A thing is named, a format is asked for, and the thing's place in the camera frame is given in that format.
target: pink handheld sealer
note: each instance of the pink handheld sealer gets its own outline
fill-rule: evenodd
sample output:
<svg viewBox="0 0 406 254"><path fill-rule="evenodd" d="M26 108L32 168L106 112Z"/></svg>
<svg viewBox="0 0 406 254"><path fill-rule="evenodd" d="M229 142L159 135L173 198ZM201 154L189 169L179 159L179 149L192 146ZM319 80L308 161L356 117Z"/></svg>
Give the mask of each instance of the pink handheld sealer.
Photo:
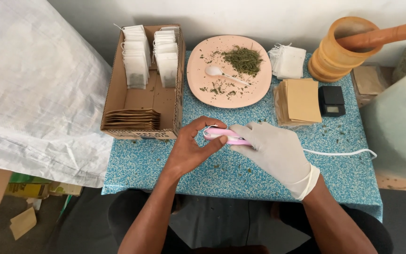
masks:
<svg viewBox="0 0 406 254"><path fill-rule="evenodd" d="M227 129L212 128L209 126L203 130L203 136L206 140L213 140L219 136L228 136L228 141L226 142L229 145L245 145L252 146L248 141L243 139L241 136L237 135L236 132Z"/></svg>

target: gloved hand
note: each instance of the gloved hand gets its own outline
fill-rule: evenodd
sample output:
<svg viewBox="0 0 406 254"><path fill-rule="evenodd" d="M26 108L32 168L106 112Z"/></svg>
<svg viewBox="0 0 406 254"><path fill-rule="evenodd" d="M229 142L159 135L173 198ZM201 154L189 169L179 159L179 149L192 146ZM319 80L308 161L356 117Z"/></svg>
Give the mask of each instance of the gloved hand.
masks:
<svg viewBox="0 0 406 254"><path fill-rule="evenodd" d="M316 185L320 170L311 165L303 153L297 134L268 123L250 122L246 126L231 125L255 148L232 145L239 152L288 188L292 196L302 200Z"/></svg>

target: stack of empty tea bags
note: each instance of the stack of empty tea bags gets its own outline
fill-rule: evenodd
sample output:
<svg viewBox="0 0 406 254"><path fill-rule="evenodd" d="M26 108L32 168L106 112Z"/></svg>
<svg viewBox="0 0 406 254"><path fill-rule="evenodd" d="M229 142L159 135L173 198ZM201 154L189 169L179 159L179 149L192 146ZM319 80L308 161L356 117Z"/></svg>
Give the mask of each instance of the stack of empty tea bags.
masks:
<svg viewBox="0 0 406 254"><path fill-rule="evenodd" d="M105 130L159 130L161 114L152 108L121 109L106 113Z"/></svg>
<svg viewBox="0 0 406 254"><path fill-rule="evenodd" d="M145 36L144 26L123 27L125 41L121 43L123 49L123 65L126 70L126 84L128 89L145 89L148 84L148 69L151 65L150 46Z"/></svg>
<svg viewBox="0 0 406 254"><path fill-rule="evenodd" d="M321 123L317 81L284 79L273 90L278 125L297 126Z"/></svg>
<svg viewBox="0 0 406 254"><path fill-rule="evenodd" d="M178 43L176 42L179 27L164 27L154 33L153 53L157 61L157 70L161 75L162 87L176 87L178 69Z"/></svg>
<svg viewBox="0 0 406 254"><path fill-rule="evenodd" d="M278 43L269 53L272 74L278 79L299 79L303 77L303 62L306 50Z"/></svg>

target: plastic container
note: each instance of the plastic container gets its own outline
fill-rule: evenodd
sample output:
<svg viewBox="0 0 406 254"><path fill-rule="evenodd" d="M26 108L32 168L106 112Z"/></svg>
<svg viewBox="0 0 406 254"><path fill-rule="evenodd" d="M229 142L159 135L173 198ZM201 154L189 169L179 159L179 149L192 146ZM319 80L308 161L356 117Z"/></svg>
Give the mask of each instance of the plastic container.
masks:
<svg viewBox="0 0 406 254"><path fill-rule="evenodd" d="M309 73L321 82L331 83L340 80L352 68L361 65L368 57L379 52L383 46L353 52L341 47L336 39L378 29L374 23L358 17L336 20L308 61Z"/></svg>
<svg viewBox="0 0 406 254"><path fill-rule="evenodd" d="M360 112L375 171L406 178L406 76Z"/></svg>

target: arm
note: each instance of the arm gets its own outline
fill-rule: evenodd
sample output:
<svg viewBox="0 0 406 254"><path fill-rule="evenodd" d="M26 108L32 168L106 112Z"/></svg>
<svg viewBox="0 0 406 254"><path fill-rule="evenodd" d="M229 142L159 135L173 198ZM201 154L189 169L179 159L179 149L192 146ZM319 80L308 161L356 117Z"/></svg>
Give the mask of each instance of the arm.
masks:
<svg viewBox="0 0 406 254"><path fill-rule="evenodd" d="M120 244L119 254L161 253L180 178L221 149L228 140L227 136L220 136L204 147L197 145L194 138L198 131L214 124L226 128L226 124L217 119L200 117L180 130L153 192Z"/></svg>
<svg viewBox="0 0 406 254"><path fill-rule="evenodd" d="M377 253L366 235L332 197L303 153L296 133L268 123L238 124L230 129L255 148L231 146L250 158L301 200L322 253Z"/></svg>
<svg viewBox="0 0 406 254"><path fill-rule="evenodd" d="M330 194L322 175L302 204L322 253L377 253L369 238Z"/></svg>

